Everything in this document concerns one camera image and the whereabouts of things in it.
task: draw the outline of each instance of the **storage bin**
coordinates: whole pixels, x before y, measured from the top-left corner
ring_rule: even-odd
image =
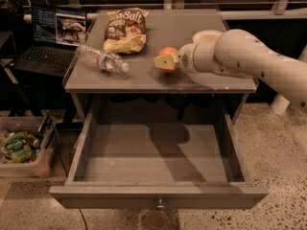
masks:
[[[1,117],[0,129],[29,131],[40,139],[40,152],[34,162],[8,163],[0,157],[1,177],[48,177],[59,146],[55,120],[46,117]]]

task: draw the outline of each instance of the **speckled floor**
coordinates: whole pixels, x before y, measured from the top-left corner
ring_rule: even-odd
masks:
[[[280,117],[265,103],[248,103],[235,131],[252,182],[269,189],[269,195],[250,210],[166,210],[163,216],[146,209],[66,210],[48,193],[50,186],[65,181],[57,156],[48,178],[0,178],[0,229],[79,230],[86,223],[88,229],[107,230],[161,229],[161,225],[182,230],[306,230],[307,115],[290,106]],[[79,132],[59,135],[68,169]]]

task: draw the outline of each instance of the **snack package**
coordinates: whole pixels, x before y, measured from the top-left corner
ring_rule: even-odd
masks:
[[[28,132],[22,131],[9,136],[2,141],[3,148],[1,152],[6,160],[11,160],[13,163],[22,163],[35,156],[28,141]]]
[[[112,53],[133,54],[146,44],[145,18],[147,11],[139,8],[110,11],[105,30],[104,49]]]

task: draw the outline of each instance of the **laptop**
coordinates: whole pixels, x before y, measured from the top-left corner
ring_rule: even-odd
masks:
[[[33,46],[18,56],[13,69],[64,77],[76,48],[85,42],[86,11],[32,5]]]

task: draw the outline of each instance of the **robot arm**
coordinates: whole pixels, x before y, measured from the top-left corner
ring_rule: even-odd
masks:
[[[307,113],[306,63],[278,54],[243,30],[203,31],[193,41],[178,53],[178,65],[184,72],[255,77]]]

